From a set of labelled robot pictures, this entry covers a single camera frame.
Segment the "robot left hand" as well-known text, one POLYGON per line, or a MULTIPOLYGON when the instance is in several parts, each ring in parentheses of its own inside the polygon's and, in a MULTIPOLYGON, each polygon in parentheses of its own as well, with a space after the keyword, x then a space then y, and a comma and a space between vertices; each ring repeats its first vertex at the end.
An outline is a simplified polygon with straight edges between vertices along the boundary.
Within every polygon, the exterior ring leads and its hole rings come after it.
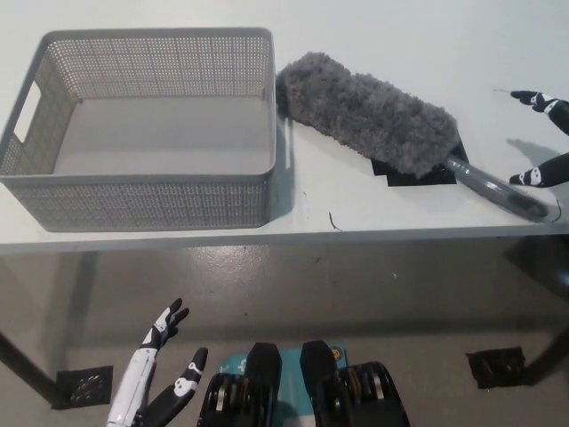
POLYGON ((199 348, 182 374, 152 401, 148 393, 156 371, 156 356, 178 333, 178 324, 189 314, 176 299, 148 330, 124 371, 112 406, 108 426, 166 426, 193 399, 204 373, 208 349, 199 348))

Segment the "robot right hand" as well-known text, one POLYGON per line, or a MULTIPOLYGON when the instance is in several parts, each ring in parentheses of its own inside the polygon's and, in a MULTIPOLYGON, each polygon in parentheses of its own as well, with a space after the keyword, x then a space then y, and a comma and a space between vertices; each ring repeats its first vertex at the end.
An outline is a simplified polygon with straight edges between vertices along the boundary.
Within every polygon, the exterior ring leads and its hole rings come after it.
MULTIPOLYGON (((545 115, 565 135, 568 134, 568 101, 542 92, 518 90, 509 95, 529 106, 534 112, 545 115)), ((535 188, 551 188, 568 182, 568 154, 558 155, 540 165, 509 178, 509 183, 535 188)))

